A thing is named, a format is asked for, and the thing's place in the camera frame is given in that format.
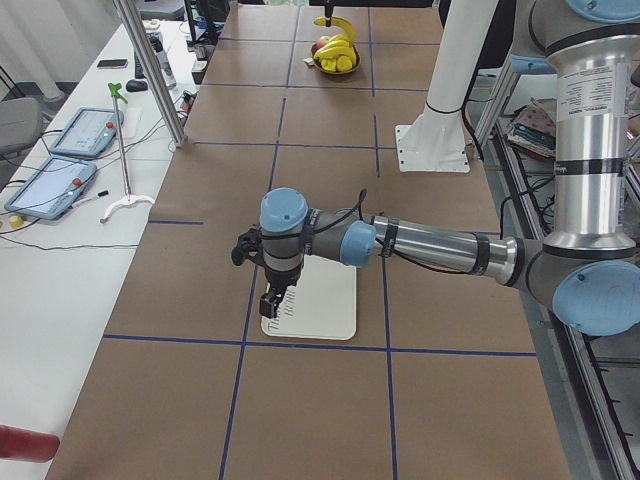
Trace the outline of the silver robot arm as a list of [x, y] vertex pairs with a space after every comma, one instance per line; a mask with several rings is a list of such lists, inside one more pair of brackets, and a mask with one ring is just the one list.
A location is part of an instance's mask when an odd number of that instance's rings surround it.
[[[639, 49], [635, 1], [519, 1], [499, 18], [496, 1], [454, 1], [423, 107], [376, 144], [382, 169], [368, 181], [371, 207], [322, 211], [307, 204], [306, 154], [295, 149], [256, 225], [231, 259], [261, 267], [260, 312], [273, 317], [304, 261], [362, 267], [397, 258], [437, 274], [486, 276], [528, 293], [589, 336], [639, 323], [635, 242], [621, 223], [628, 171], [627, 87]], [[491, 28], [511, 31], [507, 56], [556, 76], [553, 227], [540, 240], [502, 236], [481, 163], [465, 153], [461, 119]]]

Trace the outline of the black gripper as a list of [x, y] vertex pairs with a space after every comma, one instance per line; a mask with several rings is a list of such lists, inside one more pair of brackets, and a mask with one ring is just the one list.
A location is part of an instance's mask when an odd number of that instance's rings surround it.
[[261, 267], [268, 282], [268, 290], [261, 296], [259, 311], [263, 317], [273, 317], [287, 288], [295, 286], [302, 273], [302, 255], [293, 255], [290, 259], [279, 259], [264, 249], [261, 233], [251, 228], [238, 237], [236, 246], [231, 251], [231, 260], [235, 266], [245, 261]]

